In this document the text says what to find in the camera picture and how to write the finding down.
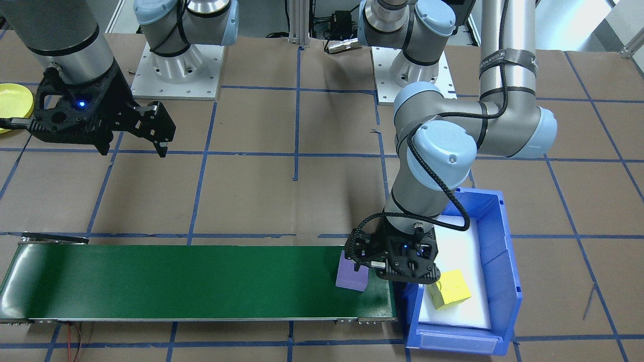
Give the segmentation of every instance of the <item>black strap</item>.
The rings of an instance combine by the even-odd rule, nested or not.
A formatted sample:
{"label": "black strap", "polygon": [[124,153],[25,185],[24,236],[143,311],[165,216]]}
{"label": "black strap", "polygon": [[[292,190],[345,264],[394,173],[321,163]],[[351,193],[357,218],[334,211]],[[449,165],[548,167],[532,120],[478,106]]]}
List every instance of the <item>black strap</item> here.
{"label": "black strap", "polygon": [[536,56],[533,52],[527,50],[517,50],[512,48],[506,48],[502,50],[497,50],[494,53],[490,54],[487,58],[483,59],[480,63],[480,71],[478,77],[488,69],[494,68],[501,63],[513,63],[519,66],[524,67],[525,69],[533,72],[535,75],[538,71],[538,64],[536,61]]}

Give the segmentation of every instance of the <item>blue plastic bin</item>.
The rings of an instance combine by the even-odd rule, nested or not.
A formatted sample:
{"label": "blue plastic bin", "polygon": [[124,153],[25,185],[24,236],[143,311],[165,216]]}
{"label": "blue plastic bin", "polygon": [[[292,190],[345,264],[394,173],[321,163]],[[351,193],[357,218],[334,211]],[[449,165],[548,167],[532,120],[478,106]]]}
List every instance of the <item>blue plastic bin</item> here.
{"label": "blue plastic bin", "polygon": [[[455,194],[469,215],[477,219],[480,260],[492,328],[480,330],[419,323],[425,286],[408,284],[403,292],[407,307],[406,320],[410,328],[406,346],[503,356],[512,342],[523,299],[503,194],[500,191],[464,187],[457,189]],[[443,214],[460,215],[451,204]]]}

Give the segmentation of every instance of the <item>yellow plate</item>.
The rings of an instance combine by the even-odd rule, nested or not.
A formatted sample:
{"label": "yellow plate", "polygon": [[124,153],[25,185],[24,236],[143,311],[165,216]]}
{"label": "yellow plate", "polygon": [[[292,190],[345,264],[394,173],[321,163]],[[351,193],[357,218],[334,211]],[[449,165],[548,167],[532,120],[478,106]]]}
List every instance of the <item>yellow plate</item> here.
{"label": "yellow plate", "polygon": [[[33,111],[32,92],[20,84],[0,84],[0,118],[26,118]],[[10,129],[0,128],[0,133]]]}

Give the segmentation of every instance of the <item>gray metal pipe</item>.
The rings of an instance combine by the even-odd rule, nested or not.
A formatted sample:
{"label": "gray metal pipe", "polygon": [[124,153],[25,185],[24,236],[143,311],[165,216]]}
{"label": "gray metal pipe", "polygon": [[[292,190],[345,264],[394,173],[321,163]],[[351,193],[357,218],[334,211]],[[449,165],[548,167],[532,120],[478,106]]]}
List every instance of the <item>gray metal pipe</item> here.
{"label": "gray metal pipe", "polygon": [[620,50],[623,59],[631,58],[644,45],[644,28],[642,28],[628,44]]}
{"label": "gray metal pipe", "polygon": [[67,84],[92,81],[114,61],[84,0],[0,0],[0,12],[43,68],[58,64]]}

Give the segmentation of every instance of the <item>yellow cube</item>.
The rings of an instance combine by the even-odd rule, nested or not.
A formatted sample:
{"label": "yellow cube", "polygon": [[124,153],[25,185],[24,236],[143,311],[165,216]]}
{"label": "yellow cube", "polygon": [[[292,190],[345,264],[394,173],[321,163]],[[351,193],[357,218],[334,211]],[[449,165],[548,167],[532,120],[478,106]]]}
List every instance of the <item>yellow cube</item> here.
{"label": "yellow cube", "polygon": [[441,273],[440,279],[428,287],[431,301],[436,309],[462,303],[472,296],[459,269]]}

